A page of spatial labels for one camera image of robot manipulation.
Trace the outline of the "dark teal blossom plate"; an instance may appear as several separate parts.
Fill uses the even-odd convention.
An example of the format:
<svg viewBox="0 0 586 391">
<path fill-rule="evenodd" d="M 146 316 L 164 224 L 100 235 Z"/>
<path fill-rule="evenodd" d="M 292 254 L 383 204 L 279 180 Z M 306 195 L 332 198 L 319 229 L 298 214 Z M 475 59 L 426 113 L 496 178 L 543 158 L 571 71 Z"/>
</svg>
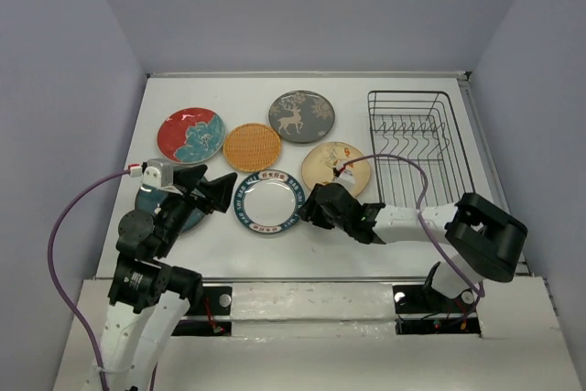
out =
<svg viewBox="0 0 586 391">
<path fill-rule="evenodd" d="M 162 202 L 171 195 L 171 192 L 158 190 L 154 187 L 142 184 L 136 194 L 135 208 L 152 214 L 160 211 Z M 194 210 L 189 219 L 185 222 L 181 232 L 184 234 L 196 227 L 204 218 L 205 214 L 200 210 Z"/>
</svg>

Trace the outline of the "white plate teal lettered rim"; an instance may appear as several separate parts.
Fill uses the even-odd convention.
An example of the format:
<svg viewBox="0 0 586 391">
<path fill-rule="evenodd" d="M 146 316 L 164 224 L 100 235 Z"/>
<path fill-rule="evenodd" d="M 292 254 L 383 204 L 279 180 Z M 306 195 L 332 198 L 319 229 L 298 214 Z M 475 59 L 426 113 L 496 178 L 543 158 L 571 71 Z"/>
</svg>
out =
<svg viewBox="0 0 586 391">
<path fill-rule="evenodd" d="M 299 220 L 305 203 L 299 182 L 284 171 L 268 169 L 245 178 L 235 190 L 233 211 L 238 222 L 258 234 L 280 234 Z"/>
</svg>

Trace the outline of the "orange woven basket plate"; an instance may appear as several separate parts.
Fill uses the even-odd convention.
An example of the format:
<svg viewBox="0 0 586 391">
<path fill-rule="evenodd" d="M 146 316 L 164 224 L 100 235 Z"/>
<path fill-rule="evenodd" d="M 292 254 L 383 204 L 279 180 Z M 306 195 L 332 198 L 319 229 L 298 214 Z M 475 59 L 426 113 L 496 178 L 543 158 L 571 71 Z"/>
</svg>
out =
<svg viewBox="0 0 586 391">
<path fill-rule="evenodd" d="M 230 166 L 242 172 L 257 172 L 272 166 L 281 153 L 281 138 L 268 125 L 239 125 L 225 138 L 222 152 Z"/>
</svg>

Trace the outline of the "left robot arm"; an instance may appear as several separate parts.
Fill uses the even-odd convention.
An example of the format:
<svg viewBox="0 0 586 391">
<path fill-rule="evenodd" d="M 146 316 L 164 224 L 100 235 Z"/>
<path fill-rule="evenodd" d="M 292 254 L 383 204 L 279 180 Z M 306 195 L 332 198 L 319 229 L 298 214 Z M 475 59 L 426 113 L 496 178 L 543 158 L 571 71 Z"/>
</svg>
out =
<svg viewBox="0 0 586 391">
<path fill-rule="evenodd" d="M 179 321 L 202 303 L 200 273 L 163 263 L 194 211 L 227 212 L 236 173 L 206 180 L 204 165 L 165 159 L 131 165 L 126 175 L 165 192 L 156 213 L 133 209 L 118 224 L 118 253 L 99 351 L 86 390 L 146 390 Z"/>
</svg>

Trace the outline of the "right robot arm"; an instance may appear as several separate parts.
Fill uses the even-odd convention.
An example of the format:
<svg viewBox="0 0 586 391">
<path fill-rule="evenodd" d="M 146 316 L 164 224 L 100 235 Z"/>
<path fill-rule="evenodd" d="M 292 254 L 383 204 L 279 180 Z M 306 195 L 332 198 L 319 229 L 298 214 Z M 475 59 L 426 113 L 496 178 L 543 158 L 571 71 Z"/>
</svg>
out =
<svg viewBox="0 0 586 391">
<path fill-rule="evenodd" d="M 406 208 L 360 203 L 339 183 L 318 184 L 298 216 L 361 244 L 431 243 L 441 257 L 421 289 L 431 310 L 445 309 L 465 290 L 477 288 L 481 297 L 486 280 L 511 282 L 527 237 L 523 223 L 473 192 L 452 204 Z"/>
</svg>

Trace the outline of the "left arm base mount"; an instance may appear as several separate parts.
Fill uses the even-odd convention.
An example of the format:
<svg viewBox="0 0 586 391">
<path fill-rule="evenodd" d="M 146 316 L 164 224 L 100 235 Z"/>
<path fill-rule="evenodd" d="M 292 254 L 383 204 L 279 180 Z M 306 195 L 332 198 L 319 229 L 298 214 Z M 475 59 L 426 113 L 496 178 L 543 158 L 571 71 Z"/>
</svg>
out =
<svg viewBox="0 0 586 391">
<path fill-rule="evenodd" d="M 223 337 L 232 334 L 233 288 L 227 285 L 205 286 L 197 306 L 191 306 L 180 319 L 174 337 Z"/>
</svg>

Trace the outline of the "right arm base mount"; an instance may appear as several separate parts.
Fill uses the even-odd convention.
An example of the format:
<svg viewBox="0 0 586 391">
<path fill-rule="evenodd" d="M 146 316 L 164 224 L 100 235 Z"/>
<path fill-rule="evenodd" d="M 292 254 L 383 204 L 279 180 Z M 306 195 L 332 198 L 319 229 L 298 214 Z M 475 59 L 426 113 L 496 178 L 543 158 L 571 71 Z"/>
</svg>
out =
<svg viewBox="0 0 586 391">
<path fill-rule="evenodd" d="M 393 286 L 393 294 L 397 335 L 481 334 L 477 297 L 470 290 L 447 299 L 422 285 L 406 284 Z"/>
</svg>

